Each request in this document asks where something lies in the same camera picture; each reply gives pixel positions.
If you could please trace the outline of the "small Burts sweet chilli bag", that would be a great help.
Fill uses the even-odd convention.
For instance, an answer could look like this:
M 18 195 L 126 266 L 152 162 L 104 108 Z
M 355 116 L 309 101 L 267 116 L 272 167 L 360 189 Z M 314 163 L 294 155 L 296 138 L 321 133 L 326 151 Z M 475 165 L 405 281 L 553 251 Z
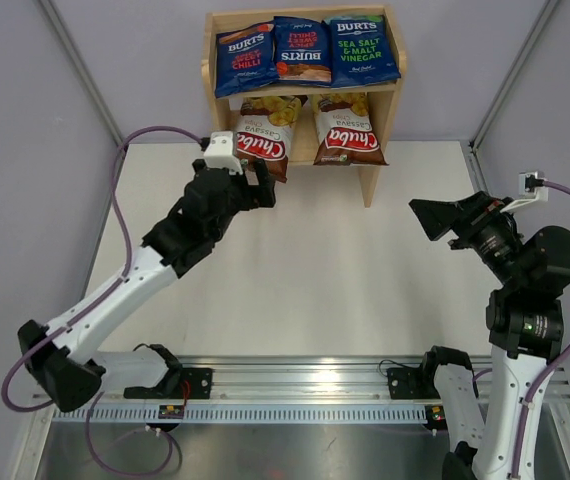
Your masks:
M 329 87 L 332 83 L 331 51 L 327 29 L 315 20 L 274 17 L 274 63 L 279 81 Z

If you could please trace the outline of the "large Burts sweet chilli bag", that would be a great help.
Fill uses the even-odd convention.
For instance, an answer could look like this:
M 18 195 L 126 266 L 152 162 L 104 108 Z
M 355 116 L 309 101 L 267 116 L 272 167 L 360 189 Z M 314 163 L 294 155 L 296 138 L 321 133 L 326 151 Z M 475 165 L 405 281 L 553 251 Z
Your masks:
M 256 23 L 216 36 L 217 98 L 248 92 L 275 83 L 274 23 Z

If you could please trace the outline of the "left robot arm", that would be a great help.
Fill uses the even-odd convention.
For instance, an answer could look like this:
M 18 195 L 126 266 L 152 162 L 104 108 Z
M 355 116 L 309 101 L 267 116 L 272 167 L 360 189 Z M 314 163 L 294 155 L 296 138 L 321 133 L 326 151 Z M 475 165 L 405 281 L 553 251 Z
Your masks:
M 19 329 L 20 362 L 60 411 L 114 390 L 142 399 L 184 395 L 183 366 L 166 347 L 99 348 L 139 307 L 209 256 L 235 215 L 276 204 L 275 181 L 262 160 L 253 164 L 254 184 L 244 172 L 212 168 L 203 159 L 193 169 L 183 196 L 139 247 L 129 247 L 121 270 L 67 313 Z

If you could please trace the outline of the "Chuba cassava chips bag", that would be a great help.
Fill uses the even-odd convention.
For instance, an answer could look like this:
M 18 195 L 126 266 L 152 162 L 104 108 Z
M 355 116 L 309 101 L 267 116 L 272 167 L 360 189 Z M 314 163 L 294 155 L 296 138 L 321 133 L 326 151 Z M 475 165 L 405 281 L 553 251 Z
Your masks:
M 262 160 L 270 175 L 287 182 L 294 129 L 307 97 L 265 96 L 243 99 L 235 132 L 241 163 L 254 171 Z
M 318 150 L 315 166 L 385 166 L 366 93 L 311 96 Z

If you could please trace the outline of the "Burts sea salt vinegar bag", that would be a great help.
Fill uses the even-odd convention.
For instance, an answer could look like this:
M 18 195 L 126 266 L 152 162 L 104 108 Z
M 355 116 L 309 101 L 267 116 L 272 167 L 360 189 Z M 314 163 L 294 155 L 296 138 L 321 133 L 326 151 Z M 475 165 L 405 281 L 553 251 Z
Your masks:
M 332 88 L 356 88 L 401 78 L 382 15 L 332 16 L 323 23 L 330 35 Z

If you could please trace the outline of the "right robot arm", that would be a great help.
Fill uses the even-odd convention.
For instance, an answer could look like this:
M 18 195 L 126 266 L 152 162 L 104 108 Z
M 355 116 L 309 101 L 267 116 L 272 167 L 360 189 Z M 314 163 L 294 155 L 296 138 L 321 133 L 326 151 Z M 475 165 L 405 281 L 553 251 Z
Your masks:
M 444 479 L 532 479 L 544 394 L 561 353 L 560 297 L 570 284 L 570 230 L 546 226 L 528 241 L 519 234 L 512 199 L 478 192 L 409 206 L 428 239 L 452 232 L 453 250 L 473 250 L 499 280 L 486 309 L 492 385 L 486 412 L 478 405 L 469 355 L 434 346 L 418 368 L 421 389 L 439 396 L 450 450 Z

